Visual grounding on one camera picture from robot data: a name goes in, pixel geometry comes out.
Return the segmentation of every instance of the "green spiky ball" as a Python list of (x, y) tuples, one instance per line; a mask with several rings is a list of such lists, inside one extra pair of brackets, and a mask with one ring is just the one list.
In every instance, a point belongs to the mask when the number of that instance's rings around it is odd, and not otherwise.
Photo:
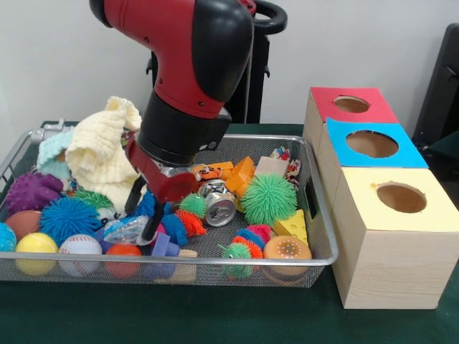
[(96, 209), (113, 208), (113, 203), (107, 198), (107, 196), (97, 192), (87, 191), (83, 188), (79, 188), (75, 192), (74, 197), (94, 206)]
[(191, 193), (180, 203), (180, 209), (196, 214), (200, 219), (206, 216), (206, 200), (197, 193)]
[[(228, 247), (220, 246), (224, 251), (222, 258), (250, 259), (250, 250), (240, 243), (230, 244)], [(252, 275), (253, 268), (250, 265), (224, 265), (223, 272), (232, 278), (247, 278)]]
[(273, 226), (276, 220), (286, 220), (295, 214), (296, 192), (283, 177), (262, 174), (253, 178), (241, 205), (249, 224)]

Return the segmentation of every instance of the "purple toy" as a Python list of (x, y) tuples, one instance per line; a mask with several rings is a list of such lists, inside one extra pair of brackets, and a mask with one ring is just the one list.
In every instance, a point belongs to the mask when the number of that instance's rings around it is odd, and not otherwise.
[[(180, 247), (173, 242), (169, 242), (171, 237), (159, 233), (156, 238), (155, 246), (151, 251), (152, 257), (177, 257), (180, 253)], [(143, 276), (150, 280), (160, 278), (171, 278), (175, 271), (175, 264), (147, 264)]]
[(41, 173), (26, 173), (11, 185), (6, 196), (11, 215), (24, 210), (41, 211), (51, 201), (60, 197), (64, 185), (54, 176)]

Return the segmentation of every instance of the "purple spiky ball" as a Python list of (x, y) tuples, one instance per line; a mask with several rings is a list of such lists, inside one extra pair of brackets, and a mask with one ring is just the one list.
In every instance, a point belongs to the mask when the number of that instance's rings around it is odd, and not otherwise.
[(9, 215), (24, 210), (41, 211), (45, 206), (60, 198), (64, 185), (54, 176), (41, 173), (26, 173), (11, 185), (6, 195)]

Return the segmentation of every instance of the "box hole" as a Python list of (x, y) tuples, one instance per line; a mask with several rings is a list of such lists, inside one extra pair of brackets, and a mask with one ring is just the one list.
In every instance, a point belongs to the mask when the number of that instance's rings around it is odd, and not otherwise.
[(399, 150), (399, 145), (393, 138), (370, 130), (347, 135), (346, 143), (353, 151), (372, 158), (387, 158)]
[(365, 100), (350, 95), (341, 95), (335, 98), (333, 103), (338, 109), (347, 113), (364, 113), (370, 108), (370, 104)]
[(402, 213), (417, 213), (427, 205), (424, 194), (403, 183), (385, 183), (378, 186), (379, 200), (386, 206)]
[(306, 184), (305, 194), (309, 213), (311, 214), (311, 220), (314, 220), (318, 212), (318, 202), (316, 191), (314, 190), (314, 185), (311, 178), (309, 178), (308, 183)]

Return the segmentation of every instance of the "yellow cheese toy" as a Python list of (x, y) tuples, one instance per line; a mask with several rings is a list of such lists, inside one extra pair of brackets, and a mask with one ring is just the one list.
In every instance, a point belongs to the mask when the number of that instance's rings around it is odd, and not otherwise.
[(308, 245), (306, 222), (304, 221), (304, 212), (301, 209), (297, 210), (295, 215), (287, 220), (277, 220), (274, 223), (273, 230), (277, 235), (291, 235)]

